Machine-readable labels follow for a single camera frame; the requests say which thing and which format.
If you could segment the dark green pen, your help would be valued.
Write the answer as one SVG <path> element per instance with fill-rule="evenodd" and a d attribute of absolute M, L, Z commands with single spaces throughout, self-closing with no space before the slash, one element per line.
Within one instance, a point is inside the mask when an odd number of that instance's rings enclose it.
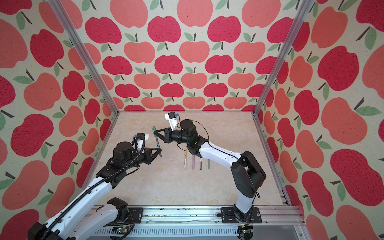
<path fill-rule="evenodd" d="M 155 136 L 155 139 L 156 139 L 156 143 L 157 143 L 157 148 L 160 149 L 160 143 L 159 143 L 158 137 Z"/>

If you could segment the white pen yellow end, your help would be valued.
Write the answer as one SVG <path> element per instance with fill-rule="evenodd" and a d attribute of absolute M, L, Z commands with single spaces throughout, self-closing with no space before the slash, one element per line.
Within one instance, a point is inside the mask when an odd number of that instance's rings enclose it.
<path fill-rule="evenodd" d="M 188 150 L 185 149 L 185 154 L 184 154 L 184 170 L 187 170 L 187 158 L 188 158 Z"/>

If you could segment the pink pen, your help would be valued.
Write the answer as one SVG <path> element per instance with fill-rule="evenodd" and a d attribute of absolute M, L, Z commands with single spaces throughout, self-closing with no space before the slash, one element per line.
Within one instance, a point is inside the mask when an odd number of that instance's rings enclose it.
<path fill-rule="evenodd" d="M 193 169 L 193 171 L 195 170 L 195 167 L 196 167 L 196 156 L 193 156 L 193 158 L 192 158 L 192 169 Z"/>

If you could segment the dark green pen cap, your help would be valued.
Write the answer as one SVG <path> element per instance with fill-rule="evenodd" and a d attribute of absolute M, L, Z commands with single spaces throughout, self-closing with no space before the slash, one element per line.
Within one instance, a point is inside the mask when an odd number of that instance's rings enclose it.
<path fill-rule="evenodd" d="M 156 135 L 156 130 L 157 130 L 156 127 L 153 126 L 152 130 L 153 130 L 153 133 L 154 133 L 154 136 L 155 136 L 156 140 L 158 140 L 158 136 Z"/>

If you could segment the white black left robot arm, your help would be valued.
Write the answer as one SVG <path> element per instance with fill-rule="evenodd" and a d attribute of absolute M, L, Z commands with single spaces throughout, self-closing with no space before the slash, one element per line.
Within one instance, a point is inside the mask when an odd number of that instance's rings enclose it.
<path fill-rule="evenodd" d="M 113 156 L 70 204 L 44 224 L 35 223 L 29 230 L 29 240 L 86 240 L 102 227 L 113 227 L 118 240 L 127 237 L 139 220 L 130 212 L 128 204 L 112 198 L 90 217 L 86 214 L 110 193 L 131 168 L 138 170 L 141 164 L 151 164 L 160 155 L 160 148 L 147 148 L 145 141 L 120 142 Z"/>

